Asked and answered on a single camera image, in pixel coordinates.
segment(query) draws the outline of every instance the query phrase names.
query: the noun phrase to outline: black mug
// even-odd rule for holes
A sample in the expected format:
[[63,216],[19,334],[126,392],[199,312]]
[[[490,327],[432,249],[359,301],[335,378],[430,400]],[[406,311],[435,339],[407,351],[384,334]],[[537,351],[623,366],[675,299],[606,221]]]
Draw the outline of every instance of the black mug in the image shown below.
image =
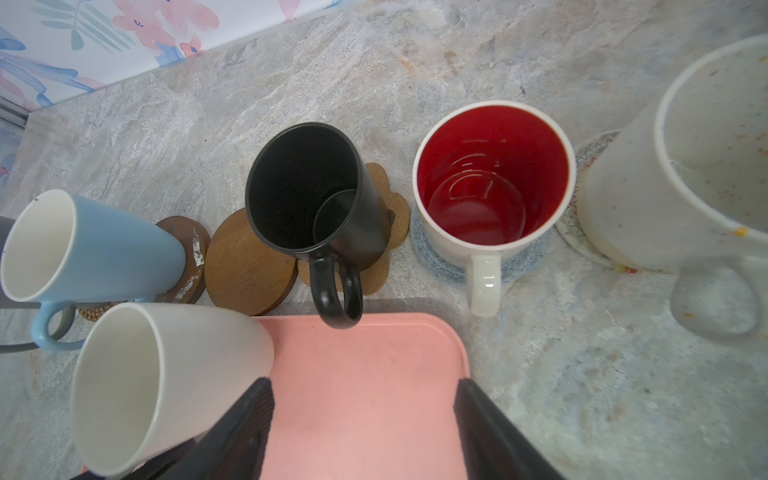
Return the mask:
[[352,141],[321,123],[280,132],[253,162],[245,208],[268,247],[309,262],[312,298],[323,321],[337,329],[355,326],[362,316],[360,270],[384,253],[391,224]]

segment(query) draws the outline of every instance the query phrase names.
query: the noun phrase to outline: pink plastic tray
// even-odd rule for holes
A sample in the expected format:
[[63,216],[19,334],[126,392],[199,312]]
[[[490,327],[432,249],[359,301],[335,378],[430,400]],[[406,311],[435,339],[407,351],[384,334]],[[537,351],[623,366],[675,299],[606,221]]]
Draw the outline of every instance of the pink plastic tray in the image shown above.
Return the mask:
[[469,377],[456,332],[425,313],[258,320],[275,342],[261,478],[466,479],[453,401]]

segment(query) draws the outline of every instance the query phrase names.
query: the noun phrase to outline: cork coaster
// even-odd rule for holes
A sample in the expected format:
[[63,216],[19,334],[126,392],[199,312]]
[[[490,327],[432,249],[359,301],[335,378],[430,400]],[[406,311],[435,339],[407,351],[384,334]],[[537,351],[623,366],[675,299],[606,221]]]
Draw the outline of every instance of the cork coaster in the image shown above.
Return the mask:
[[[200,222],[181,216],[164,218],[157,222],[156,225],[181,242],[184,246],[184,253],[187,255],[187,264],[176,285],[167,292],[158,295],[155,302],[197,302],[200,299],[200,295],[205,291],[203,270],[208,244],[210,243],[208,230]],[[122,302],[110,302],[93,308],[78,309],[78,313],[86,320],[95,322],[107,310],[119,303]]]
[[216,306],[262,315],[285,300],[296,275],[296,259],[265,245],[244,208],[221,224],[208,247],[205,280]]
[[[386,170],[379,164],[366,164],[368,173],[371,175],[373,183],[379,190],[379,194],[384,200],[384,204],[389,211],[389,222],[392,229],[389,233],[389,243],[386,250],[376,263],[360,272],[360,283],[362,284],[362,294],[371,295],[378,292],[386,283],[389,277],[389,251],[399,247],[408,236],[408,229],[411,224],[411,210],[408,207],[408,201],[401,195],[389,189],[389,177]],[[305,285],[310,284],[310,265],[307,262],[299,262],[299,276]],[[341,279],[336,274],[336,289],[341,291]]]

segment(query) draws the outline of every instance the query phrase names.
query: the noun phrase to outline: black mug handle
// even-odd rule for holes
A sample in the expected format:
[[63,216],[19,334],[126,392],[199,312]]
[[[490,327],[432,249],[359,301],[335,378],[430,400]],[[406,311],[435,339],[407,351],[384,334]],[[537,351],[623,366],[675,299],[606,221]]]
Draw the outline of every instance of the black mug handle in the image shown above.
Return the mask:
[[[339,264],[344,291],[344,307],[336,292],[335,265]],[[360,271],[337,253],[310,258],[310,284],[312,300],[323,322],[335,329],[348,329],[357,325],[362,316],[362,285]]]

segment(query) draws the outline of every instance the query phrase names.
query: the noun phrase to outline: blue knitted coaster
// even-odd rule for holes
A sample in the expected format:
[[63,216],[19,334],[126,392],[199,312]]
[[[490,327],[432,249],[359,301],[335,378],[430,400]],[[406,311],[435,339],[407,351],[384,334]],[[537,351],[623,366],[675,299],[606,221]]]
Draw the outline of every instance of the blue knitted coaster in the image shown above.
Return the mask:
[[[463,268],[443,260],[429,246],[424,229],[422,228],[421,217],[415,208],[411,209],[411,241],[413,242],[413,250],[416,252],[416,256],[427,270],[449,283],[456,285],[465,285],[467,283]],[[533,270],[546,253],[548,243],[549,230],[536,239],[531,246],[504,262],[502,264],[502,284],[509,286],[518,278]]]

